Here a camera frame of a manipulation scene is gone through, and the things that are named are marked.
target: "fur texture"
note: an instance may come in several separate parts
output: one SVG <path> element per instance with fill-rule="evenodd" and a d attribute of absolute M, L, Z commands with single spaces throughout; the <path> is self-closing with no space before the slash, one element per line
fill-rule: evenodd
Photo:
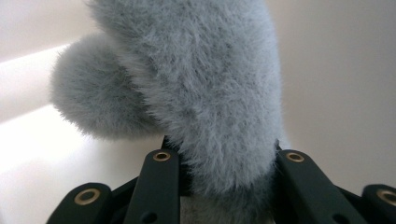
<path fill-rule="evenodd" d="M 70 46 L 51 77 L 51 101 L 85 134 L 137 138 L 162 130 L 103 34 Z"/>
<path fill-rule="evenodd" d="M 90 6 L 109 42 L 90 37 L 61 57 L 56 106 L 84 133 L 165 130 L 193 176 L 184 223 L 258 222 L 270 198 L 274 144 L 284 139 L 276 37 L 263 1 Z"/>

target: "hole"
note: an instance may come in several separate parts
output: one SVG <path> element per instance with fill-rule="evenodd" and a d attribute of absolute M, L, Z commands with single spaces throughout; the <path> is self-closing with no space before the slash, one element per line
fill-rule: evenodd
<path fill-rule="evenodd" d="M 167 152 L 159 152 L 154 155 L 154 160 L 155 161 L 167 161 L 171 158 L 171 154 Z"/>
<path fill-rule="evenodd" d="M 349 220 L 340 214 L 335 214 L 334 216 L 332 216 L 332 219 L 335 221 L 335 223 L 338 224 L 349 224 Z"/>
<path fill-rule="evenodd" d="M 153 223 L 153 222 L 155 222 L 155 221 L 157 220 L 157 214 L 152 213 L 152 212 L 144 213 L 144 214 L 140 217 L 140 220 L 141 220 L 143 223 Z"/>
<path fill-rule="evenodd" d="M 95 202 L 100 195 L 99 189 L 84 189 L 76 198 L 75 203 L 78 205 L 87 205 Z"/>
<path fill-rule="evenodd" d="M 304 157 L 302 157 L 300 154 L 297 154 L 297 153 L 294 153 L 294 152 L 290 152 L 290 153 L 286 154 L 286 157 L 290 161 L 296 161 L 296 162 L 304 161 Z"/>
<path fill-rule="evenodd" d="M 396 193 L 387 189 L 379 189 L 376 195 L 385 203 L 396 206 Z"/>
<path fill-rule="evenodd" d="M 93 198 L 93 196 L 95 195 L 95 193 L 89 191 L 89 192 L 85 192 L 83 194 L 81 194 L 81 196 L 79 197 L 81 200 L 89 200 L 91 198 Z"/>

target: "metal grommet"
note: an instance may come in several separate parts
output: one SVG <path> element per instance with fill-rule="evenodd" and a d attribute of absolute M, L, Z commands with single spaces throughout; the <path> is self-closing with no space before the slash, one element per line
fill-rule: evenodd
<path fill-rule="evenodd" d="M 387 189 L 379 189 L 376 192 L 376 195 L 378 198 L 380 198 L 382 201 L 391 204 L 393 206 L 396 206 L 396 193 L 392 192 Z"/>
<path fill-rule="evenodd" d="M 76 198 L 75 203 L 78 205 L 87 205 L 95 202 L 100 195 L 99 189 L 84 189 Z"/>
<path fill-rule="evenodd" d="M 290 160 L 290 161 L 295 161 L 295 162 L 302 162 L 304 161 L 304 157 L 300 154 L 294 153 L 294 152 L 290 152 L 288 154 L 286 154 L 286 157 Z"/>
<path fill-rule="evenodd" d="M 171 154 L 167 152 L 158 152 L 154 155 L 153 159 L 155 161 L 167 161 L 171 158 Z"/>

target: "beige wall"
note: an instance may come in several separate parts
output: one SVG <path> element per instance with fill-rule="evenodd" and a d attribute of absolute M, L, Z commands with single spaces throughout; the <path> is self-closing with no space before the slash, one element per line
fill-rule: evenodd
<path fill-rule="evenodd" d="M 267 2 L 279 36 L 285 120 L 293 147 L 307 152 L 335 184 L 356 193 L 377 182 L 395 187 L 396 2 Z M 78 0 L 1 1 L 0 21 L 0 62 L 95 30 Z M 2 92 L 22 89 L 23 77 L 18 83 L 10 81 L 15 78 L 10 73 L 1 75 Z M 47 83 L 46 78 L 33 77 Z M 40 92 L 26 97 L 40 97 Z M 10 103 L 0 96 L 2 110 L 11 108 L 4 102 L 17 111 L 29 102 Z"/>
<path fill-rule="evenodd" d="M 396 187 L 396 1 L 267 2 L 293 147 L 355 193 Z"/>
<path fill-rule="evenodd" d="M 1 0 L 0 62 L 68 44 L 94 28 L 82 0 Z"/>

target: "gray fuzzy mitten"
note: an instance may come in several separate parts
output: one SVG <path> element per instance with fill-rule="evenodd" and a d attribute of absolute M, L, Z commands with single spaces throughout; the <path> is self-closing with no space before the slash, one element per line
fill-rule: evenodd
<path fill-rule="evenodd" d="M 52 102 L 83 133 L 167 133 L 194 196 L 183 223 L 258 223 L 284 139 L 276 36 L 262 0 L 94 0 L 103 29 L 72 45 Z"/>

